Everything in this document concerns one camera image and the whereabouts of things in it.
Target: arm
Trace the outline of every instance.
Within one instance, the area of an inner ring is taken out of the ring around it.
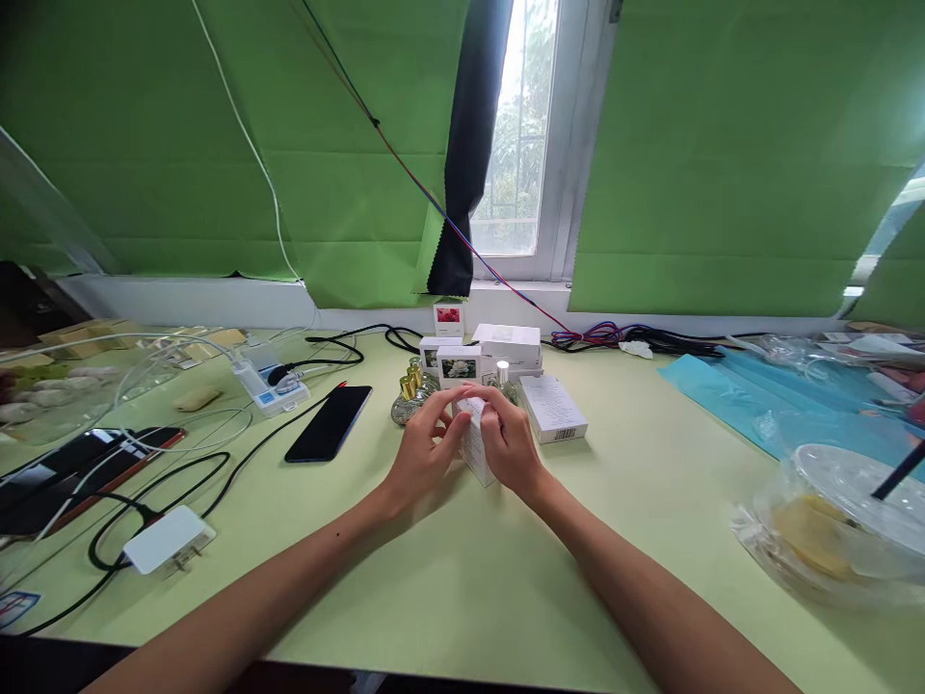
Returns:
[[[365,539],[439,484],[469,419],[444,410],[463,393],[459,387],[428,398],[408,423],[385,480],[359,504],[236,580],[84,691],[225,691],[356,558]]]
[[[540,462],[527,413],[491,387],[482,437],[495,477],[559,537],[649,674],[669,694],[800,690],[694,591],[618,535]]]

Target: box with red image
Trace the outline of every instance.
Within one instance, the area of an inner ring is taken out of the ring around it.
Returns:
[[[440,336],[465,334],[463,302],[440,302],[434,304],[434,333]]]

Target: blue plastic sheet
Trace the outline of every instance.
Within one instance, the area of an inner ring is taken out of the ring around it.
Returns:
[[[826,364],[820,381],[740,353],[710,362],[685,355],[659,369],[689,398],[763,448],[787,461],[804,443],[827,443],[896,467],[925,432],[891,416],[869,413],[880,397],[860,369]],[[925,468],[913,477],[925,482]]]

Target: white wall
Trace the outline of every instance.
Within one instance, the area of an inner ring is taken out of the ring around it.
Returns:
[[[430,308],[375,310],[316,310],[305,289],[295,283],[264,280],[161,279],[81,275],[58,284],[87,312],[98,318],[128,318],[146,325],[227,326],[234,328],[290,328],[350,330],[372,323],[388,323],[434,332]],[[603,320],[617,325],[644,323],[678,333],[719,335],[760,331],[810,335],[836,331],[844,321],[834,318],[768,318],[749,316],[669,316],[616,313],[571,313],[568,286],[554,282],[514,282],[514,286],[559,318],[569,328],[585,331]],[[491,281],[475,281],[464,305],[466,332],[479,323],[531,325],[544,334],[559,330],[551,320]]]

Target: phone screen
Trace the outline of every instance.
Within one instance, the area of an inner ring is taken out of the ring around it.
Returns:
[[[369,386],[336,388],[286,453],[286,463],[333,460],[373,391]]]
[[[181,440],[182,429],[144,429],[132,435],[149,445],[169,448]],[[157,451],[129,443],[118,430],[92,429],[67,444],[27,463],[2,478],[0,535],[29,537],[39,533],[67,502],[81,480],[97,464],[105,465],[81,488],[81,493],[115,489],[158,456]],[[55,525],[60,529],[99,499],[72,498]]]

